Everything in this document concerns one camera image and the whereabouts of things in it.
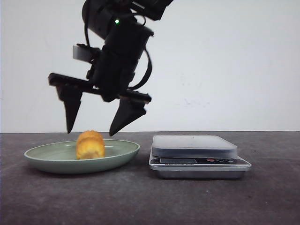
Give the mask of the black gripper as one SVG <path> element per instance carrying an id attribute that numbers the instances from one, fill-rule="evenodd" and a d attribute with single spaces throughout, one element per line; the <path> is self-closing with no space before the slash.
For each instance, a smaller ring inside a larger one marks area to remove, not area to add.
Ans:
<path id="1" fill-rule="evenodd" d="M 48 76 L 49 84 L 56 87 L 59 100 L 64 103 L 68 134 L 73 129 L 83 92 L 100 95 L 105 102 L 121 99 L 110 126 L 110 136 L 145 115 L 145 103 L 151 101 L 149 94 L 140 93 L 137 89 L 148 81 L 152 62 L 148 61 L 142 80 L 130 87 L 138 59 L 118 55 L 106 47 L 100 50 L 101 54 L 91 63 L 86 80 L 57 73 L 50 73 Z"/>

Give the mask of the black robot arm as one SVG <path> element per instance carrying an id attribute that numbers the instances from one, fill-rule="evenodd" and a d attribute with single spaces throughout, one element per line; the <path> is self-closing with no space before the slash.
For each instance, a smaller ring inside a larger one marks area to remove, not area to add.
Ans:
<path id="1" fill-rule="evenodd" d="M 93 31 L 104 40 L 102 48 L 89 42 L 73 47 L 73 58 L 89 63 L 84 80 L 57 73 L 49 74 L 48 81 L 64 103 L 67 131 L 71 132 L 83 93 L 100 95 L 105 102 L 120 101 L 111 123 L 109 134 L 114 135 L 125 126 L 146 114 L 144 106 L 151 101 L 148 94 L 138 91 L 149 79 L 152 63 L 141 81 L 131 86 L 135 69 L 153 31 L 138 16 L 160 20 L 168 0 L 88 0 L 82 8 L 84 30 Z"/>

